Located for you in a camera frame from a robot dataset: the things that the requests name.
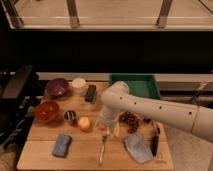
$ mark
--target green bin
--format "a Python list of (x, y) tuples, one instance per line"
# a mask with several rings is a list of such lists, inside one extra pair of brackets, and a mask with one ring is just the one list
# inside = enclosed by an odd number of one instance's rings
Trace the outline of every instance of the green bin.
[(130, 94), (138, 97), (161, 99), (153, 74), (110, 74), (109, 83), (124, 81), (130, 88)]

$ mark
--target bowl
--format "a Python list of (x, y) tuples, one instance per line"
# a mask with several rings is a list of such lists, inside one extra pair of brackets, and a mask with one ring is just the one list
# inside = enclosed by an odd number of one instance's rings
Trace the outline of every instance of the bowl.
[(35, 117), (44, 123), (49, 123), (59, 115), (59, 105), (54, 101), (46, 101), (35, 108)]
[(68, 90), (69, 82), (64, 78), (50, 80), (46, 85), (46, 91), (52, 97), (63, 96)]

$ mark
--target small cup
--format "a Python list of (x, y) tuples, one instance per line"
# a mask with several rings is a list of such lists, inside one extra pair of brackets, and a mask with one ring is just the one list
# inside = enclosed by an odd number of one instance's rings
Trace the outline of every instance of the small cup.
[(75, 125), (77, 121), (76, 113), (73, 110), (68, 110), (64, 113), (64, 118), (69, 122), (70, 125)]
[(79, 95), (83, 95), (86, 90), (86, 80), (83, 78), (75, 78), (72, 83), (73, 92)]

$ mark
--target purple bowl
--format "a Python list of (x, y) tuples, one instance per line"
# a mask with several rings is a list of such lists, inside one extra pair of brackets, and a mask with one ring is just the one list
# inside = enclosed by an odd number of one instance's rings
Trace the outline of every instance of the purple bowl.
[(69, 82), (64, 78), (50, 80), (46, 85), (47, 93), (50, 96), (58, 97), (67, 93)]

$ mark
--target brown bowl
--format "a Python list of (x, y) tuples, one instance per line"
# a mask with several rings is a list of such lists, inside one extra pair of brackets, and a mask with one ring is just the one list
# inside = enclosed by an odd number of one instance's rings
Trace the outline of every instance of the brown bowl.
[(49, 123), (59, 115), (59, 105), (54, 101), (46, 101), (35, 108), (35, 117), (44, 123)]

